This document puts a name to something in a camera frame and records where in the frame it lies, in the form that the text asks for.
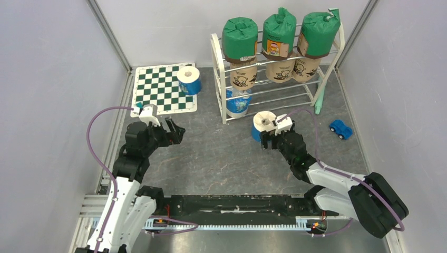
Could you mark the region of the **blue white roll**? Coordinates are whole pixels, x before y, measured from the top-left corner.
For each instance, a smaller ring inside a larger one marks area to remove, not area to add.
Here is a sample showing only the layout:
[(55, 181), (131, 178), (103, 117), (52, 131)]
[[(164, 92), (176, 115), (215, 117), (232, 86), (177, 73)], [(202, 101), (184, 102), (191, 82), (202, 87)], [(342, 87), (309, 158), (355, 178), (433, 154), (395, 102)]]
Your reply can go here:
[(184, 66), (177, 72), (180, 89), (186, 95), (196, 95), (201, 91), (200, 71), (195, 66)]
[(273, 121), (276, 115), (270, 111), (261, 111), (255, 114), (252, 120), (251, 136), (257, 141), (261, 142), (260, 134), (263, 131), (270, 131), (274, 128)]

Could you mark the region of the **brown roll with cartoon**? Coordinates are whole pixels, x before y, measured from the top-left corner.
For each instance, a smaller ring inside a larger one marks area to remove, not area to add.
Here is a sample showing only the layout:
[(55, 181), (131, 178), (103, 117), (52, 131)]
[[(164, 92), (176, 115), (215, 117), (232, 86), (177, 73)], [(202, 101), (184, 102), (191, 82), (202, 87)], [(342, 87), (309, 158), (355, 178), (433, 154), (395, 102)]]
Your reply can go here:
[(266, 66), (266, 77), (275, 83), (284, 83), (293, 76), (295, 60), (279, 61)]

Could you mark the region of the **brown paper roll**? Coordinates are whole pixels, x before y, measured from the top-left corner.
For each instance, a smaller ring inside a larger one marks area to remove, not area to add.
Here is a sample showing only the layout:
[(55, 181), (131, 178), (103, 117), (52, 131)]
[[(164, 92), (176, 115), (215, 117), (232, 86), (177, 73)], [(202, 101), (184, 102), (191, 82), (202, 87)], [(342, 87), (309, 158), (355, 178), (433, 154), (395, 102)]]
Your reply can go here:
[(299, 58), (295, 60), (292, 76), (299, 83), (306, 83), (316, 74), (321, 59)]

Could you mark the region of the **brown roll with label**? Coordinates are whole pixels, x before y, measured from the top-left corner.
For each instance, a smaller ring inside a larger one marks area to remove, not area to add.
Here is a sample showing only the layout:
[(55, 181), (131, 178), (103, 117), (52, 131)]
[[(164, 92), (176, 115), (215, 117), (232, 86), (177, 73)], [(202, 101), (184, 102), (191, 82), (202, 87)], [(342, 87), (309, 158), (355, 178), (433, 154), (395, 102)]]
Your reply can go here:
[(230, 83), (239, 91), (248, 90), (254, 86), (257, 78), (257, 66), (230, 72)]

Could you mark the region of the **green paper roll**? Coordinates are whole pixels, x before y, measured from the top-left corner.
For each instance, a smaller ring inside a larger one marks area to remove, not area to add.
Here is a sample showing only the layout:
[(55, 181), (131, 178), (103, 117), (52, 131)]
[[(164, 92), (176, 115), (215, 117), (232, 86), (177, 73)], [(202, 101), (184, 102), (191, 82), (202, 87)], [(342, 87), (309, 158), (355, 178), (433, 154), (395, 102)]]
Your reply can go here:
[(293, 53), (297, 19), (287, 9), (280, 7), (277, 14), (269, 16), (263, 24), (262, 54), (270, 60), (280, 61)]

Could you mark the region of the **green brown roll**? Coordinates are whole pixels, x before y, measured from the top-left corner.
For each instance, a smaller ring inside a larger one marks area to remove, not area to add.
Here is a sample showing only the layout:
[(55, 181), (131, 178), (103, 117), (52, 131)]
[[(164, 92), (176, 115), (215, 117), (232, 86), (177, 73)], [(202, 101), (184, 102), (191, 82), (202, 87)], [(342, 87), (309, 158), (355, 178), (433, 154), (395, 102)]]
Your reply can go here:
[(297, 52), (310, 59), (327, 56), (340, 26), (338, 8), (306, 14), (298, 37)]

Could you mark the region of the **blue white roll front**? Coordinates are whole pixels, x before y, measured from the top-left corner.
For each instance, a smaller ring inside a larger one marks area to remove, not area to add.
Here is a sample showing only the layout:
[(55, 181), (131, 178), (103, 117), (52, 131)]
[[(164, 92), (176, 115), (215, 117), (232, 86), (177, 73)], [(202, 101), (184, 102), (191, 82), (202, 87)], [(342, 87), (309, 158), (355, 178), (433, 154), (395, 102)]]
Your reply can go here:
[(257, 141), (261, 142), (260, 134), (263, 131), (270, 131), (274, 128), (273, 121), (276, 115), (270, 111), (261, 111), (255, 114), (252, 120), (251, 136)]

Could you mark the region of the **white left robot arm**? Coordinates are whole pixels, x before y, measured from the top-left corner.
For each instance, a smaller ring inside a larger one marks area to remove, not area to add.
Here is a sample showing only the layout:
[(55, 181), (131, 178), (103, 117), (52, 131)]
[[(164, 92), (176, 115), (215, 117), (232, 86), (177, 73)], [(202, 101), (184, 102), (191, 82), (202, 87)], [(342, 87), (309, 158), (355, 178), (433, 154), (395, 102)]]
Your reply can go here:
[(180, 144), (186, 131), (172, 118), (165, 121), (168, 130), (151, 120), (127, 126), (100, 221), (86, 246), (75, 252), (131, 252), (149, 217), (165, 210), (163, 190), (141, 184), (150, 166), (150, 155), (158, 148)]

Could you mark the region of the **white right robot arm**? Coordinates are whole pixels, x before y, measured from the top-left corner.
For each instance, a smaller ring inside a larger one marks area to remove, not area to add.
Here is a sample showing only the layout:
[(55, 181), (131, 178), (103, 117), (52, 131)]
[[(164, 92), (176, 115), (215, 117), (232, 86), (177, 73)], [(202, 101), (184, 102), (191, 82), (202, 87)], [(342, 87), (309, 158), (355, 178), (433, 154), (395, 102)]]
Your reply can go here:
[(281, 122), (261, 119), (260, 126), (261, 146), (277, 149), (298, 180), (314, 185), (304, 201), (309, 214), (342, 214), (358, 221), (376, 238), (385, 237), (391, 230), (405, 229), (402, 221), (409, 209), (381, 174), (352, 174), (314, 158), (307, 152), (302, 135), (294, 131), (290, 118)]

